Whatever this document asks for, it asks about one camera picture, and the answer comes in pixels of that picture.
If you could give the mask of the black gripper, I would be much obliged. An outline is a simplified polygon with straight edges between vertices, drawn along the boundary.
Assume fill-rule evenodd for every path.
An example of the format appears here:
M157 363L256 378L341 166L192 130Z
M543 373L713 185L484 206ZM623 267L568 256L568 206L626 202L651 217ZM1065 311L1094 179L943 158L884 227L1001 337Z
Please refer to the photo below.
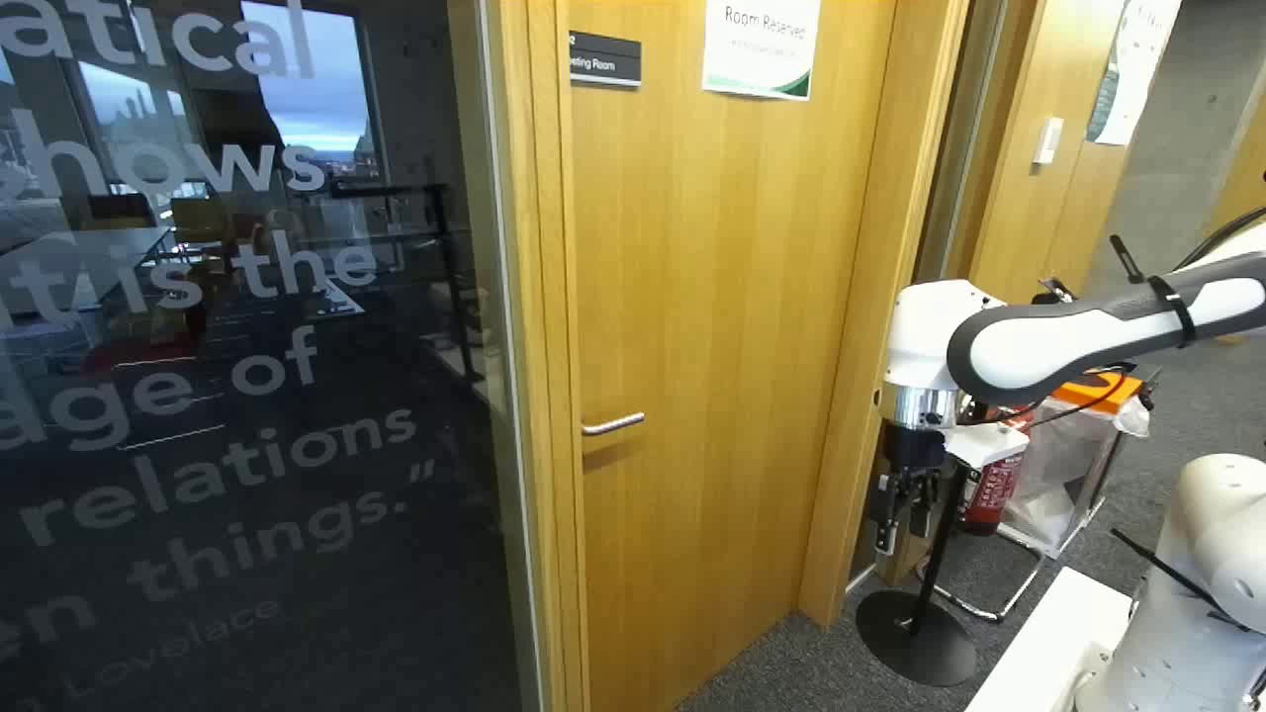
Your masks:
M943 432L887 432L887 524L910 518L913 528L925 524L932 500L938 492L938 475L945 462Z

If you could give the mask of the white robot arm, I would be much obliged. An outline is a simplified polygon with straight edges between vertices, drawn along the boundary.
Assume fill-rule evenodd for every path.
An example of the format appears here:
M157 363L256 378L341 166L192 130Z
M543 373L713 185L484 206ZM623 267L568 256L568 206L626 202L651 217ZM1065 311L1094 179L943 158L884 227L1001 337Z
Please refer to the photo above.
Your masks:
M1264 222L1106 301L1004 304L972 282L922 282L897 292L884 419L945 440L963 398L1020 408L1087 369L1264 325ZM1075 680L1074 712L1264 712L1266 462L1193 457L1147 557L1128 630Z

